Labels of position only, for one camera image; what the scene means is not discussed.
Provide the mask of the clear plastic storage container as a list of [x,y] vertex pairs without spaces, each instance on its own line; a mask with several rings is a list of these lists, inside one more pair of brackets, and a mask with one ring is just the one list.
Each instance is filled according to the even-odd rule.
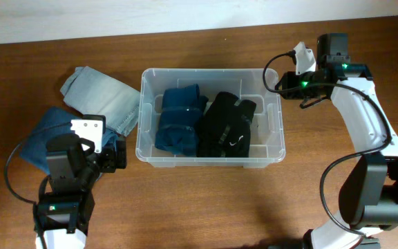
[[[278,73],[261,68],[149,68],[142,74],[140,110],[135,155],[154,167],[229,166],[265,168],[281,162],[286,155],[281,97],[269,92],[264,83],[278,82]],[[247,158],[196,158],[176,156],[155,147],[155,135],[166,89],[197,84],[200,93],[213,102],[221,91],[256,103],[250,128],[251,144]]]

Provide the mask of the dark blue jeans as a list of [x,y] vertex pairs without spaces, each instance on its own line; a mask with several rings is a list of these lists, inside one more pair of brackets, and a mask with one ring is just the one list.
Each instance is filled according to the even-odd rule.
[[[82,118],[57,107],[49,109],[27,138],[20,156],[53,180],[75,180],[80,176],[97,178],[101,173],[98,163],[101,153],[94,152],[93,142],[80,138],[70,129],[73,119]],[[106,128],[102,148],[118,138]]]

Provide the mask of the light blue jeans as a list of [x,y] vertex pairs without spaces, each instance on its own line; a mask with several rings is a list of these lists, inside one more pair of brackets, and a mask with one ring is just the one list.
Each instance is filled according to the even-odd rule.
[[138,123],[140,92],[89,66],[79,66],[60,88],[64,102],[84,115],[106,117],[106,127],[128,136]]

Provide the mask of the black taped cloth bundle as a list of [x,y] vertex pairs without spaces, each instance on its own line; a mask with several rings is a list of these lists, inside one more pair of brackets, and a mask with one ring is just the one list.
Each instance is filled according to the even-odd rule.
[[251,144],[251,125],[256,103],[237,99],[227,116],[227,125],[219,140],[221,157],[248,158]]

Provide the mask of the dark teal cloth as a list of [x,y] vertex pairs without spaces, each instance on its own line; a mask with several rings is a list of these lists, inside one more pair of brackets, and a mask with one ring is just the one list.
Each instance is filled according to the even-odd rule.
[[155,147],[174,155],[195,156],[199,143],[195,125],[203,117],[208,101],[197,84],[167,89],[162,96]]

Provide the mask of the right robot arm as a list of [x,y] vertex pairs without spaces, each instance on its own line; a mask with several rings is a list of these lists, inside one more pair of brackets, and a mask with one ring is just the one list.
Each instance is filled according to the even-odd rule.
[[273,91],[306,109],[324,100],[337,108],[357,164],[339,192],[339,209],[308,230],[300,248],[378,248],[377,235],[398,227],[398,136],[390,125],[365,64],[352,63],[345,33],[319,36],[317,49],[298,43]]

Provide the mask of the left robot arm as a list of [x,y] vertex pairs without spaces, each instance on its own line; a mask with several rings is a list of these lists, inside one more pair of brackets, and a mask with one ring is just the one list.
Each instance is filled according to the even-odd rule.
[[126,168],[126,141],[95,151],[95,143],[68,133],[46,143],[50,174],[34,205],[37,248],[84,248],[95,207],[92,188],[104,173]]

